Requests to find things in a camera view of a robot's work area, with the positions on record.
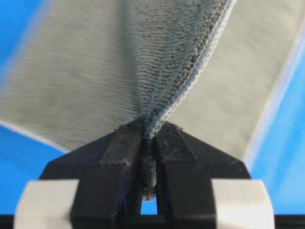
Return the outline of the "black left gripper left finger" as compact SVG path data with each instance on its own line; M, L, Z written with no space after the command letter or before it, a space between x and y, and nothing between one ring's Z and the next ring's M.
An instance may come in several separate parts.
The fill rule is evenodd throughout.
M144 121L114 132L47 164L27 183L16 229L116 229L139 166Z

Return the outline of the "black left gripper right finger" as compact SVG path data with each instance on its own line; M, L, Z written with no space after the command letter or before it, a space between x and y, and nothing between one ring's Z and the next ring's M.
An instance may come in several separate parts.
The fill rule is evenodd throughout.
M261 180L229 154L166 123L155 138L172 229L273 229Z

